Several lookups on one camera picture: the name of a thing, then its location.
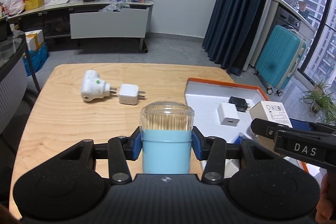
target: light blue container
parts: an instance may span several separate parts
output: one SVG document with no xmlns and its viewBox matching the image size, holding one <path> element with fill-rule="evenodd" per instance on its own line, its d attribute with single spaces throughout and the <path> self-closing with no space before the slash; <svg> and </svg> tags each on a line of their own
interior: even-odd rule
<svg viewBox="0 0 336 224">
<path fill-rule="evenodd" d="M 175 102 L 155 102 L 141 110 L 143 173 L 189 173 L 193 121 L 192 108 Z"/>
</svg>

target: human hand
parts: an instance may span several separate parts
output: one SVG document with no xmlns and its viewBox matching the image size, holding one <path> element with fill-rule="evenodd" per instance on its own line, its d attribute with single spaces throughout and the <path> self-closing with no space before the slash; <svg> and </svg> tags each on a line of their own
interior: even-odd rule
<svg viewBox="0 0 336 224">
<path fill-rule="evenodd" d="M 321 196 L 316 205 L 316 216 L 315 221 L 318 224 L 336 224 L 335 220 L 330 220 L 334 212 L 334 206 L 332 202 L 328 199 L 328 175 L 325 174 L 321 182 Z"/>
</svg>

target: teal suitcase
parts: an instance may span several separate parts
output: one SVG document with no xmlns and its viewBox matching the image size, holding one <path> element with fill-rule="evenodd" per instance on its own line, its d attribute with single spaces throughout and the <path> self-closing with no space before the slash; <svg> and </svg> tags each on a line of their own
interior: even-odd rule
<svg viewBox="0 0 336 224">
<path fill-rule="evenodd" d="M 293 73 L 306 50 L 306 43 L 296 31 L 288 30 L 280 25 L 274 26 L 255 66 L 255 74 L 259 74 L 267 83 L 267 93 L 273 88 L 282 95 Z"/>
</svg>

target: suitcase handle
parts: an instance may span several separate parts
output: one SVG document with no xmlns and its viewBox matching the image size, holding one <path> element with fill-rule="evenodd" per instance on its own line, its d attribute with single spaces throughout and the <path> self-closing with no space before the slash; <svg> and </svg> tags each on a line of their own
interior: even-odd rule
<svg viewBox="0 0 336 224">
<path fill-rule="evenodd" d="M 291 77 L 294 74 L 296 68 L 299 65 L 299 62 L 300 62 L 300 59 L 297 58 L 296 61 L 295 61 L 295 63 L 293 64 L 293 67 L 291 68 L 290 72 L 288 73 L 288 77 Z"/>
</svg>

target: white charger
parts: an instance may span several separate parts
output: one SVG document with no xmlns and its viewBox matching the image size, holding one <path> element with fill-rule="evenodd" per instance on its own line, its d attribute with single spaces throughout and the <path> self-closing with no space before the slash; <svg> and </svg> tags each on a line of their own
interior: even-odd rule
<svg viewBox="0 0 336 224">
<path fill-rule="evenodd" d="M 84 101 L 90 102 L 96 98 L 102 99 L 117 93 L 116 90 L 116 88 L 112 88 L 109 83 L 101 79 L 98 72 L 94 70 L 85 72 L 81 86 L 81 96 Z"/>
<path fill-rule="evenodd" d="M 222 102 L 218 107 L 220 124 L 235 127 L 239 122 L 238 111 L 235 104 Z"/>
<path fill-rule="evenodd" d="M 119 91 L 119 103 L 125 105 L 136 105 L 138 99 L 145 99 L 145 91 L 140 91 L 137 85 L 121 84 Z"/>
</svg>

